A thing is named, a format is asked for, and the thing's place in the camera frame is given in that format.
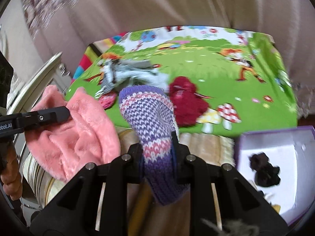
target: pink hat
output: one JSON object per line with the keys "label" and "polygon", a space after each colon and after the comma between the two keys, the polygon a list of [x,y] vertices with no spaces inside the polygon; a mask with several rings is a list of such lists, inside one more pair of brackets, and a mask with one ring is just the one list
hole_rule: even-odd
{"label": "pink hat", "polygon": [[67,102],[56,86],[49,85],[32,111],[58,106],[69,109],[66,122],[25,132],[31,154],[51,176],[68,182],[86,163],[101,165],[120,155],[113,123],[84,88]]}

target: gray fuzzy object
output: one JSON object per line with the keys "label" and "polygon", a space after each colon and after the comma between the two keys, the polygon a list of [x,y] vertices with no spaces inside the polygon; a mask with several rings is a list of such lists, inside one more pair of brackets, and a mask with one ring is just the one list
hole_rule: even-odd
{"label": "gray fuzzy object", "polygon": [[257,226],[244,224],[240,220],[229,220],[226,222],[224,228],[229,232],[221,231],[215,224],[206,219],[201,219],[201,221],[217,232],[218,236],[257,236],[259,234]]}

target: purple knitted sock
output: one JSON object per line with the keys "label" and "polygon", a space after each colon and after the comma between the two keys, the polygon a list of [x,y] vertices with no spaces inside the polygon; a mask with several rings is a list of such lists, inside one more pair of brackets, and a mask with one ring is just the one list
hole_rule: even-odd
{"label": "purple knitted sock", "polygon": [[126,87],[119,93],[122,116],[140,138],[144,174],[156,200],[167,205],[188,189],[175,182],[172,166],[172,137],[175,131],[173,105],[164,92],[147,85]]}

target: cartoon print tablecloth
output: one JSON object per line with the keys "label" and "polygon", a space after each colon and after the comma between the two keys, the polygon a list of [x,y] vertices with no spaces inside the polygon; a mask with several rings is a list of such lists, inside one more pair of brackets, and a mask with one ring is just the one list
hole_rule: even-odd
{"label": "cartoon print tablecloth", "polygon": [[[237,136],[296,126],[291,84],[267,34],[206,26],[161,27],[127,33],[107,53],[149,59],[169,75],[168,83],[183,75],[197,85],[198,93],[212,97],[206,99],[210,109],[200,123],[180,128],[181,132],[200,133],[207,124],[212,134]],[[74,81],[66,99],[81,86],[95,96],[101,88],[100,59]],[[129,127],[117,102],[106,113],[115,125]]]}

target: red polka dot mushroom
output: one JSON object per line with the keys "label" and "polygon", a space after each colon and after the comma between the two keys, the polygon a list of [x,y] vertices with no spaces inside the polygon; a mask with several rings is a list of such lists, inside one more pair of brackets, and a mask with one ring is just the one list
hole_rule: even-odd
{"label": "red polka dot mushroom", "polygon": [[268,96],[268,95],[263,96],[263,99],[267,102],[273,102],[273,99],[271,98],[271,96]]}
{"label": "red polka dot mushroom", "polygon": [[218,112],[223,118],[222,125],[226,130],[232,129],[232,123],[242,122],[232,104],[224,103],[223,105],[219,105]]}

